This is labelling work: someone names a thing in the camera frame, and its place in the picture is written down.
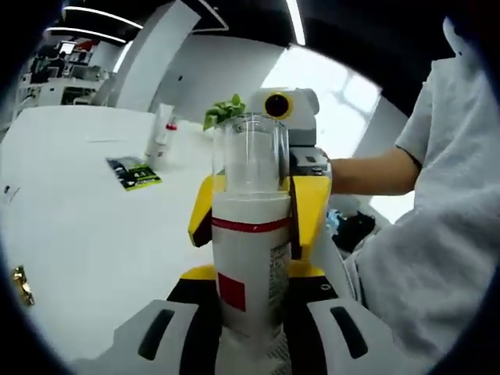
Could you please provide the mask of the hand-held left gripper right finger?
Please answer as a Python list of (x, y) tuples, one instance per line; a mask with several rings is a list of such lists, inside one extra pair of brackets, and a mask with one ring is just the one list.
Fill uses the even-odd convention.
[(292, 374), (393, 374), (391, 330), (358, 302), (338, 296), (312, 267), (294, 263), (287, 293)]

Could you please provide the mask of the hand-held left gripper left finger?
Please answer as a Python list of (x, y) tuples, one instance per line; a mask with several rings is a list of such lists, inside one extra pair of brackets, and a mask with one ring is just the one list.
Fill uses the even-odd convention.
[(221, 334), (214, 279), (181, 278), (115, 330), (112, 374), (214, 374)]

